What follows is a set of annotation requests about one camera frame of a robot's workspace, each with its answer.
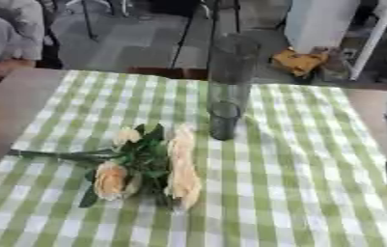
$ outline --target artificial flower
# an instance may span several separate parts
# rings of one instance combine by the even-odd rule
[[[94,191],[101,199],[108,201],[120,198],[126,175],[127,170],[123,166],[106,161],[97,168]]]
[[[114,145],[120,147],[124,145],[127,141],[137,142],[141,139],[141,134],[133,128],[123,127],[114,138]]]
[[[177,128],[174,139],[168,145],[172,172],[164,192],[174,199],[180,199],[181,206],[185,210],[198,201],[202,189],[201,180],[196,175],[193,164],[194,143],[193,133],[187,125],[183,124]]]
[[[142,175],[137,173],[133,176],[131,181],[125,187],[125,190],[123,191],[123,198],[127,199],[132,195],[136,194],[141,188],[141,185],[142,185]]]

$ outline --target gray carpet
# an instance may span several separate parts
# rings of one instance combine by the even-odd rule
[[[62,12],[58,16],[53,30],[62,43],[61,58],[66,69],[125,72],[129,67],[169,67],[187,19],[150,14],[144,3],[132,1],[135,7],[130,9],[131,17],[123,17],[118,5],[117,14],[112,16],[102,5],[89,1],[98,42],[87,36],[80,4],[70,8],[74,14]],[[290,80],[284,73],[267,67],[269,56],[288,46],[281,31],[267,29],[278,23],[286,10],[285,0],[241,1],[242,30],[262,44],[258,77]],[[219,23],[219,33],[233,32],[234,11],[221,10]],[[203,68],[206,65],[210,27],[211,20],[206,19],[202,10],[198,11],[177,67]]]

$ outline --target tall glass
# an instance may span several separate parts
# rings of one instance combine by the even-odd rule
[[[236,122],[248,103],[260,49],[256,41],[242,34],[227,34],[215,41],[207,93],[212,137],[222,141],[234,138]]]

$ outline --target tablecloth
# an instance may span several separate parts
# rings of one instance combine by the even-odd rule
[[[6,156],[0,246],[387,246],[385,158],[341,89],[254,85],[227,142],[208,134],[206,99],[205,82],[70,71],[15,149],[91,151],[122,126],[188,123],[201,197],[188,212],[146,197],[79,208],[83,168]]]

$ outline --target hand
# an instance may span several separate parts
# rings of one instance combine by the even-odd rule
[[[23,59],[11,59],[0,62],[0,80],[9,75],[15,69],[33,68],[36,66],[35,61]]]

